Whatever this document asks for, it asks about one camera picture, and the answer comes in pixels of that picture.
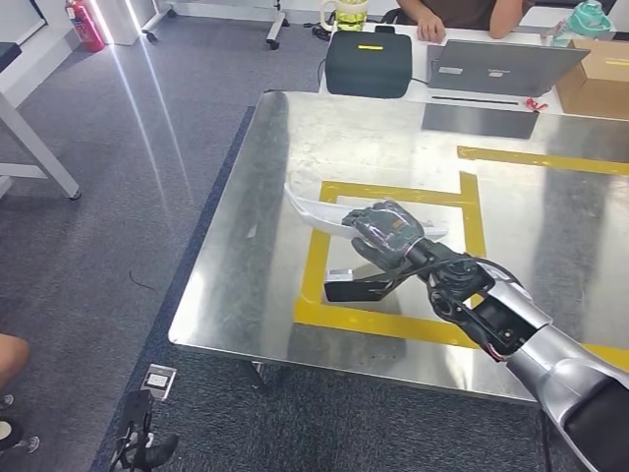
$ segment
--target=yellow label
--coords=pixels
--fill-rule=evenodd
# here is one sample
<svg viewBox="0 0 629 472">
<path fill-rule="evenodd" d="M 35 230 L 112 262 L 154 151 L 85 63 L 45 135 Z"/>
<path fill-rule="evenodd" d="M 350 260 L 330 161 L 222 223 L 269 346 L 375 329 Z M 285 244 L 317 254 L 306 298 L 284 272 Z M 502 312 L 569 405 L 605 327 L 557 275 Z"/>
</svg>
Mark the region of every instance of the yellow label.
<svg viewBox="0 0 629 472">
<path fill-rule="evenodd" d="M 627 59 L 606 59 L 606 64 L 609 66 L 629 66 L 629 60 Z"/>
<path fill-rule="evenodd" d="M 382 46 L 373 46 L 370 44 L 358 44 L 358 49 L 367 49 L 368 51 L 382 51 L 384 48 Z"/>
</svg>

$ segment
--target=mug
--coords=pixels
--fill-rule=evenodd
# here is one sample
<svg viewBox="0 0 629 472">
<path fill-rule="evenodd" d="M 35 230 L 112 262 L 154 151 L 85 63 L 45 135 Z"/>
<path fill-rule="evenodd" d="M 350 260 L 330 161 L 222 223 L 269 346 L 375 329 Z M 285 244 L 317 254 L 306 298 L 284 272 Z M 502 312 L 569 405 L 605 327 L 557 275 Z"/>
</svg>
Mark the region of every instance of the mug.
<svg viewBox="0 0 629 472">
<path fill-rule="evenodd" d="M 362 31 L 367 20 L 367 0 L 324 0 L 321 3 L 321 28 L 332 31 L 334 25 L 326 23 L 326 7 L 334 5 L 336 12 L 336 23 L 339 30 Z"/>
</svg>

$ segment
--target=person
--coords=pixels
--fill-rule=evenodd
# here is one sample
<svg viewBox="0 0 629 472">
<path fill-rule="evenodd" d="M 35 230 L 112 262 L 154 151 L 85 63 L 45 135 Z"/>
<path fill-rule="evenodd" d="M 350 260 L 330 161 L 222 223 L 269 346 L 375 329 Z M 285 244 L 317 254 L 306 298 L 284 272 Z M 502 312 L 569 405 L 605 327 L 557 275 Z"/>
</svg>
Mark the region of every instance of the person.
<svg viewBox="0 0 629 472">
<path fill-rule="evenodd" d="M 19 337 L 0 334 L 0 390 L 28 362 L 30 350 Z"/>
<path fill-rule="evenodd" d="M 446 28 L 488 30 L 500 39 L 517 27 L 527 0 L 397 0 L 398 23 L 417 25 L 421 41 L 441 42 Z"/>
</svg>

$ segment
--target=sticker label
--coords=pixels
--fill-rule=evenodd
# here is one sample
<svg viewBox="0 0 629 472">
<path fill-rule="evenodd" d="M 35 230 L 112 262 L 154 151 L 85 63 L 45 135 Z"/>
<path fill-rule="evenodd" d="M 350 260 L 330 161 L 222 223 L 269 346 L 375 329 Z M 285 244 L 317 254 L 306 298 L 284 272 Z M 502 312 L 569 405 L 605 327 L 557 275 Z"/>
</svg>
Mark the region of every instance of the sticker label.
<svg viewBox="0 0 629 472">
<path fill-rule="evenodd" d="M 463 69 L 459 69 L 458 67 L 440 67 L 439 68 L 439 74 L 455 74 L 455 75 L 458 76 L 458 75 L 462 74 L 462 73 L 463 73 Z"/>
<path fill-rule="evenodd" d="M 168 383 L 168 377 L 167 376 L 160 376 L 158 374 L 150 374 L 149 378 L 146 380 L 146 384 L 149 386 L 160 386 L 164 387 L 166 384 Z"/>
<path fill-rule="evenodd" d="M 377 46 L 373 44 L 358 44 L 358 49 L 367 50 L 367 51 L 382 51 L 384 49 L 382 46 Z"/>
<path fill-rule="evenodd" d="M 609 66 L 629 66 L 629 59 L 616 59 L 615 57 L 606 57 L 606 64 Z"/>
</svg>

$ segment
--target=person's hand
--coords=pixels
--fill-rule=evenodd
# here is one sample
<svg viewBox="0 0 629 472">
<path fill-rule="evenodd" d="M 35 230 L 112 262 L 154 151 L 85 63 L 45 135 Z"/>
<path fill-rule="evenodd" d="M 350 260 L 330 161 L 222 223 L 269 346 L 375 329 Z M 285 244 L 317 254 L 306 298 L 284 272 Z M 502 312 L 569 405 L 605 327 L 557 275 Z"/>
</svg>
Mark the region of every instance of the person's hand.
<svg viewBox="0 0 629 472">
<path fill-rule="evenodd" d="M 417 20 L 417 37 L 419 41 L 441 42 L 446 37 L 446 27 L 440 18 L 426 8 Z"/>
</svg>

